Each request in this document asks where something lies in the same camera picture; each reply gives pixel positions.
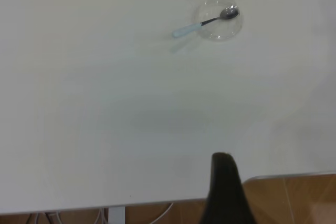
black object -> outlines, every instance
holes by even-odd
[[[209,20],[207,20],[207,21],[203,21],[203,22],[201,22],[201,26],[204,26],[204,25],[206,25],[206,24],[209,24],[210,22],[215,21],[215,20],[218,20],[218,19],[220,19],[220,18],[212,18],[212,19],[209,19]]]
[[[28,219],[26,220],[26,224],[28,224],[28,223],[30,222],[30,219],[32,218],[32,215],[33,215],[33,214],[30,214],[30,215],[28,216]]]
[[[52,219],[50,218],[49,214],[48,213],[45,213],[46,217],[47,217],[47,220],[48,220],[48,223],[49,224],[53,224],[53,221]]]
[[[257,224],[241,184],[233,157],[213,154],[210,191],[199,224]]]

spoon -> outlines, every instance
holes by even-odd
[[[182,27],[180,29],[177,29],[177,30],[173,31],[172,35],[173,35],[174,38],[180,38],[182,36],[185,36],[185,35],[191,33],[192,31],[199,30],[202,26],[204,26],[206,24],[209,24],[212,21],[215,21],[215,20],[218,20],[218,19],[230,20],[230,19],[233,19],[233,18],[237,17],[238,15],[239,15],[238,7],[235,6],[235,5],[232,5],[232,6],[226,7],[224,10],[222,10],[221,14],[217,18],[212,18],[212,19],[209,19],[207,21],[203,21],[203,22],[200,22],[200,23],[195,23],[195,24],[192,24],[192,25],[188,25],[186,27]]]

table surface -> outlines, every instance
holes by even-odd
[[[236,0],[241,32],[192,34],[202,0],[0,0],[0,213],[206,197],[336,169],[336,0]]]

glass bowl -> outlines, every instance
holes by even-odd
[[[230,6],[237,6],[230,0],[206,0],[195,13],[194,21],[203,22],[218,17],[222,10]],[[243,26],[243,16],[239,10],[239,15],[230,20],[215,20],[199,30],[199,34],[211,40],[226,40],[235,36]]]

